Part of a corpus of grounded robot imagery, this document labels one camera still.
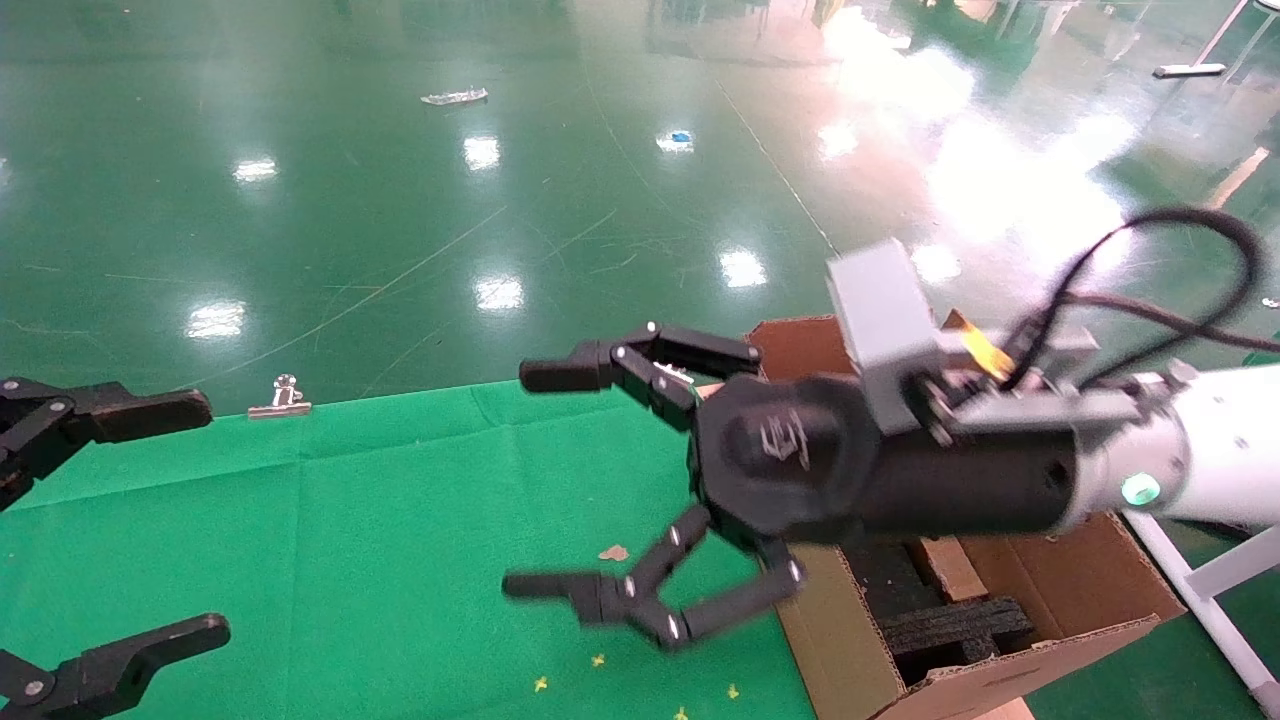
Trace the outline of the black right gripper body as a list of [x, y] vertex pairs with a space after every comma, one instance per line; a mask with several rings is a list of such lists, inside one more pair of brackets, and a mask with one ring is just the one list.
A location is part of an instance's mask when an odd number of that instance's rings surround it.
[[1076, 484], [1070, 430], [951, 445], [924, 429], [887, 434], [851, 375], [736, 375], [698, 407], [690, 436], [692, 492], [741, 546], [1044, 533]]

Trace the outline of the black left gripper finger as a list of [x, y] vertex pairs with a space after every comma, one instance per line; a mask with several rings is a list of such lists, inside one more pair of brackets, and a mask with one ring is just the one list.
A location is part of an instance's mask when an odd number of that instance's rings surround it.
[[1, 510], [87, 445], [116, 445], [193, 430], [212, 421], [205, 393], [134, 395], [118, 382], [58, 387], [23, 377], [1, 387]]
[[106, 719], [134, 708], [164, 667], [219, 650], [230, 624], [218, 612], [159, 626], [42, 669], [1, 652], [3, 719]]

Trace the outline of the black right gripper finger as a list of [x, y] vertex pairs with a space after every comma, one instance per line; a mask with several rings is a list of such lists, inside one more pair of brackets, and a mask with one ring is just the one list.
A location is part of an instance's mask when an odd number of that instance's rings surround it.
[[695, 503], [667, 528], [628, 574], [599, 571], [507, 573], [502, 592], [511, 600], [563, 600], [582, 626], [627, 625], [664, 651], [675, 652], [744, 624], [792, 598], [806, 570], [780, 539], [754, 548], [762, 571], [687, 609], [673, 609], [660, 588], [713, 528], [708, 507]]
[[518, 380], [531, 395], [594, 393], [617, 387], [677, 432], [687, 432], [700, 404], [686, 375], [727, 380], [756, 374], [754, 345], [655, 322], [617, 340], [585, 340], [563, 357], [525, 359]]

